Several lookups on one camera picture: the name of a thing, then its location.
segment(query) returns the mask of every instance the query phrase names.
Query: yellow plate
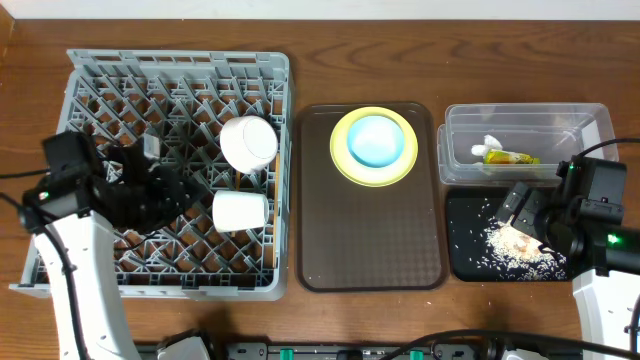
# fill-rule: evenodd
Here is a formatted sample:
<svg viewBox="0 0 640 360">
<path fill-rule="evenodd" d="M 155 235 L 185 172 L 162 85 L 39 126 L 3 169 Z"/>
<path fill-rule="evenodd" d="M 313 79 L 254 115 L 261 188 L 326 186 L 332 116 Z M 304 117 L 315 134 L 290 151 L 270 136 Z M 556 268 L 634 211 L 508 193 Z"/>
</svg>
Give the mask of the yellow plate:
<svg viewBox="0 0 640 360">
<path fill-rule="evenodd" d="M 380 168 L 362 165 L 351 155 L 347 146 L 347 135 L 351 126 L 366 116 L 375 115 L 393 120 L 404 135 L 404 150 L 400 157 L 392 164 Z M 411 171 L 418 157 L 418 139 L 407 120 L 395 111 L 381 107 L 364 107 L 348 113 L 338 121 L 331 133 L 329 149 L 333 163 L 347 179 L 360 185 L 378 187 L 391 185 Z"/>
</svg>

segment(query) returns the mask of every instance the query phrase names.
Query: gray plastic dish rack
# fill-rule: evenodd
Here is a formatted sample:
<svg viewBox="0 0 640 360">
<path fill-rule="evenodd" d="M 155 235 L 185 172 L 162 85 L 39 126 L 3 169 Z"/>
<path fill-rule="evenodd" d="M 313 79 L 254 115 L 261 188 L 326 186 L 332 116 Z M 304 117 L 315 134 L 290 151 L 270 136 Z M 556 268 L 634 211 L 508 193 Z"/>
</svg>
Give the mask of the gray plastic dish rack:
<svg viewBox="0 0 640 360">
<path fill-rule="evenodd" d="M 123 297 L 276 300 L 286 290 L 293 80 L 281 53 L 68 50 L 74 64 L 57 132 L 82 131 L 130 144 L 143 133 L 161 138 L 160 162 L 195 178 L 210 194 L 131 251 L 116 251 Z M 257 115 L 279 138 L 275 160 L 260 173 L 236 172 L 220 151 L 225 121 Z M 98 145 L 104 151 L 109 142 Z M 109 180 L 120 170 L 106 165 Z M 262 229 L 217 233 L 211 202 L 217 190 L 261 192 L 271 215 Z M 278 214 L 274 203 L 278 202 Z M 145 234 L 114 233 L 114 246 Z M 20 284 L 11 289 L 48 297 L 47 274 L 33 241 Z"/>
</svg>

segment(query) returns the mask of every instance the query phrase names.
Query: white wall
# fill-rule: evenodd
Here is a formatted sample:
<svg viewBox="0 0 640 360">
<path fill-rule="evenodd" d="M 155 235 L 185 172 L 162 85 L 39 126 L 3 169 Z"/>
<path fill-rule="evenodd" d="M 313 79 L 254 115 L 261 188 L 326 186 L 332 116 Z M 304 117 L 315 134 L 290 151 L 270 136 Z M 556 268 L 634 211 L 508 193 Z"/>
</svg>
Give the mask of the white wall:
<svg viewBox="0 0 640 360">
<path fill-rule="evenodd" d="M 16 19 L 640 20 L 640 0 L 0 0 Z"/>
</svg>

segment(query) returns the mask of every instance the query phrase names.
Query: brown wood tabletop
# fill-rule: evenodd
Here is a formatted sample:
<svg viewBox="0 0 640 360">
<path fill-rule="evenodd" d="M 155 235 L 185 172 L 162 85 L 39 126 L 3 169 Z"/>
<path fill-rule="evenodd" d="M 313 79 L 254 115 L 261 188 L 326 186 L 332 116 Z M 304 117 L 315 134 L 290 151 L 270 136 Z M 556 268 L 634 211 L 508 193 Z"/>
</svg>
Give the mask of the brown wood tabletop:
<svg viewBox="0 0 640 360">
<path fill-rule="evenodd" d="M 640 136 L 640 23 L 21 20 L 0 73 L 0 172 L 45 166 L 40 141 L 58 123 L 68 48 L 280 51 L 291 59 L 296 112 L 416 101 L 438 126 L 456 103 L 599 102 L 617 137 Z M 629 167 L 625 225 L 640 227 L 640 147 L 619 150 Z M 19 198 L 36 181 L 2 180 L 1 191 Z M 7 289 L 20 280 L 29 239 L 12 208 L 0 204 L 0 214 L 0 357 L 57 358 L 51 300 Z M 158 342 L 193 327 L 275 342 L 402 343 L 458 328 L 580 337 L 570 283 L 449 278 L 431 292 L 320 295 L 298 284 L 294 266 L 290 256 L 288 289 L 275 302 L 125 300 L 133 337 Z"/>
</svg>

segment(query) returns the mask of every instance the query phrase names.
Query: white mug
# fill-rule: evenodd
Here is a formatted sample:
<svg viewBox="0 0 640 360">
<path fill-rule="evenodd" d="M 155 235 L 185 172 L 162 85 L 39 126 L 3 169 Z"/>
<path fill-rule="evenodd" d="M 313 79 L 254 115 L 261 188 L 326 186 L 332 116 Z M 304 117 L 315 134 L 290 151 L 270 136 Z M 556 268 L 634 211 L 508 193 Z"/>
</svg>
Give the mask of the white mug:
<svg viewBox="0 0 640 360">
<path fill-rule="evenodd" d="M 269 220 L 269 200 L 262 194 L 218 190 L 211 213 L 217 232 L 263 227 Z"/>
<path fill-rule="evenodd" d="M 220 132 L 220 148 L 229 165 L 241 173 L 253 174 L 269 165 L 278 152 L 278 138 L 264 119 L 237 117 Z"/>
</svg>

